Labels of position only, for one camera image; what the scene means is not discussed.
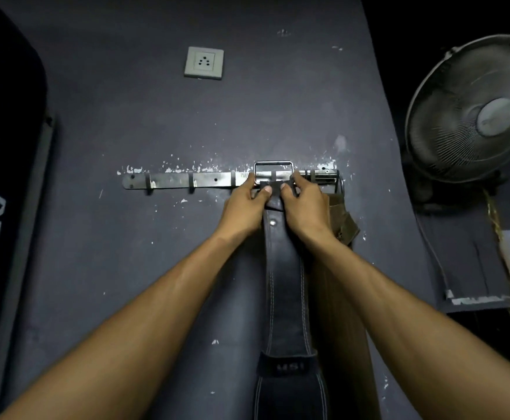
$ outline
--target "fan guard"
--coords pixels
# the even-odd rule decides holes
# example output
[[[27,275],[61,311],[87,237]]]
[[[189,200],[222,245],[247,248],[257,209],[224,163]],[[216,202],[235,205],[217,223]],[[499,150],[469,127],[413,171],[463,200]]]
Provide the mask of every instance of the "fan guard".
[[[448,52],[411,100],[405,139],[434,180],[472,181],[510,161],[510,35]]]

